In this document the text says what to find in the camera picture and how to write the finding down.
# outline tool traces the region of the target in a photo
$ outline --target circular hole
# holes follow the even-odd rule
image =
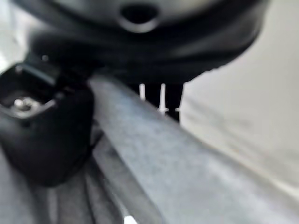
[[[24,122],[22,123],[22,126],[23,126],[24,128],[31,128],[31,123],[30,123],[29,121],[24,121]]]
[[[130,4],[121,9],[121,16],[136,25],[154,20],[158,14],[157,8],[149,4]]]

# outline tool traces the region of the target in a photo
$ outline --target gray fabric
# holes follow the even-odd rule
[[[67,183],[48,189],[27,180],[0,150],[0,223],[122,224],[91,163]]]

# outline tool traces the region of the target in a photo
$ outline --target black plastic housing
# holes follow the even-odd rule
[[[93,93],[81,84],[57,93],[49,83],[18,70],[0,76],[0,143],[12,164],[25,176],[56,186],[90,155]],[[31,97],[41,103],[31,114],[15,113],[14,99]]]
[[[18,42],[51,61],[95,62],[127,83],[183,83],[244,52],[261,30],[267,5],[222,0],[145,34],[90,22],[47,0],[12,0],[12,17]]]

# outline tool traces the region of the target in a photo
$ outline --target white surface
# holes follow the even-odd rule
[[[133,217],[127,216],[125,217],[125,224],[137,224]]]
[[[299,196],[299,1],[273,1],[262,36],[234,63],[186,85],[183,124]]]

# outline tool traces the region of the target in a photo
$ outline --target metal screw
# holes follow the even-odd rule
[[[43,60],[44,62],[48,62],[48,61],[49,61],[49,56],[47,56],[47,55],[43,55],[43,56],[42,56],[42,60]]]
[[[22,112],[30,111],[33,107],[34,100],[28,97],[19,98],[14,101],[14,107]]]

